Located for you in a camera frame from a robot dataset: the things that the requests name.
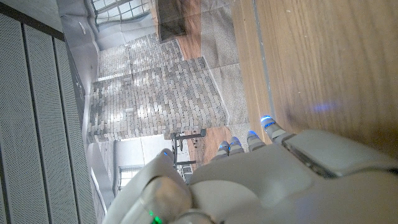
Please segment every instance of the wall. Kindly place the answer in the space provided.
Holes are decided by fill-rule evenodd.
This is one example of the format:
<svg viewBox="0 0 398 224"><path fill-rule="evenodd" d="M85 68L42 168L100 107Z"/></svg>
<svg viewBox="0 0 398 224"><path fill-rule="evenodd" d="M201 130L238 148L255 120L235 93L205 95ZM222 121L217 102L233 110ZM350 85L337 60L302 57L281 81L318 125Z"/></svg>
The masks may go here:
<svg viewBox="0 0 398 224"><path fill-rule="evenodd" d="M91 141L226 124L226 110L204 59L182 60L176 40L159 44L152 34L107 52L101 54L103 81L93 84L91 94Z"/></svg>
<svg viewBox="0 0 398 224"><path fill-rule="evenodd" d="M65 43L3 14L0 34L0 215L94 223Z"/></svg>
<svg viewBox="0 0 398 224"><path fill-rule="evenodd" d="M98 46L88 23L88 12L83 1L58 0L59 14L75 65L86 94L98 73Z"/></svg>

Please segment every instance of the blue led light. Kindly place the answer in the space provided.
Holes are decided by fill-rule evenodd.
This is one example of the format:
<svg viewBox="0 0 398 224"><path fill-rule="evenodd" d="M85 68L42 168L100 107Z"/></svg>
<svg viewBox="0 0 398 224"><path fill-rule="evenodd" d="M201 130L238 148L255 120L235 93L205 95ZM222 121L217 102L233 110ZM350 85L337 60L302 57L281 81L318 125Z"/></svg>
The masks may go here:
<svg viewBox="0 0 398 224"><path fill-rule="evenodd" d="M271 118L271 116L269 116L269 115L263 116L263 117L261 118L261 122L263 122L263 121L266 120L266 119L272 119L272 118Z"/></svg>
<svg viewBox="0 0 398 224"><path fill-rule="evenodd" d="M270 126L270 125L272 125L272 124L275 124L275 122L271 122L271 123L269 123L269 124L264 125L264 128L266 128L266 127L268 127L268 126Z"/></svg>

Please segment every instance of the gray floor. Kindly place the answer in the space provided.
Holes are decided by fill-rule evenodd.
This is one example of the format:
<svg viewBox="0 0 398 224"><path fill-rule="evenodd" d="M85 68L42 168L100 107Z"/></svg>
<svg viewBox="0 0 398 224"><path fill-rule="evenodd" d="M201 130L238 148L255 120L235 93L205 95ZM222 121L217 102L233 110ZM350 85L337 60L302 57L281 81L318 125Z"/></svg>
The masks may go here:
<svg viewBox="0 0 398 224"><path fill-rule="evenodd" d="M201 11L201 53L229 112L229 130L247 149L250 124L229 1L202 0Z"/></svg>

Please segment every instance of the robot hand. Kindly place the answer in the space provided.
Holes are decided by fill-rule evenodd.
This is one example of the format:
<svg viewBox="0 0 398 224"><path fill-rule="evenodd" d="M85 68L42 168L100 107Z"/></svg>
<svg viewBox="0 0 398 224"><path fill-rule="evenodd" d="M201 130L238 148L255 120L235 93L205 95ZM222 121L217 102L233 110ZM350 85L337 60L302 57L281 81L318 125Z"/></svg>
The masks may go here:
<svg viewBox="0 0 398 224"><path fill-rule="evenodd" d="M266 144L259 139L259 136L254 131L249 131L247 135L249 152L255 151ZM230 143L226 141L222 141L216 156L212 158L211 161L217 161L219 159L233 156L235 154L245 153L245 150L242 148L241 142L237 137L232 137Z"/></svg>

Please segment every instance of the metal panel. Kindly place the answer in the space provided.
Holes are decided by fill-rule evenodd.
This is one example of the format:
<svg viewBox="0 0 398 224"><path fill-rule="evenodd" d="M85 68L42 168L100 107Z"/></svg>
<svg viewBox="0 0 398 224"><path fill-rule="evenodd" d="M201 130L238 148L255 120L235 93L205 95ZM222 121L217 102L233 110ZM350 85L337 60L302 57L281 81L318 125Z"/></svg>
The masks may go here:
<svg viewBox="0 0 398 224"><path fill-rule="evenodd" d="M60 86L62 90L63 109L67 125L67 138L70 145L70 156L72 159L73 178L75 180L77 205L81 223L96 223L91 193L90 176L88 174L86 155L81 138L76 98L73 91L72 77L68 63L65 43L55 41L55 49L58 58L58 69L60 75Z"/></svg>
<svg viewBox="0 0 398 224"><path fill-rule="evenodd" d="M78 223L52 38L24 29L51 221Z"/></svg>
<svg viewBox="0 0 398 224"><path fill-rule="evenodd" d="M11 223L48 223L21 24L0 14L0 145Z"/></svg>
<svg viewBox="0 0 398 224"><path fill-rule="evenodd" d="M4 208L4 198L2 196L2 185L0 179L0 224L6 224L6 209Z"/></svg>

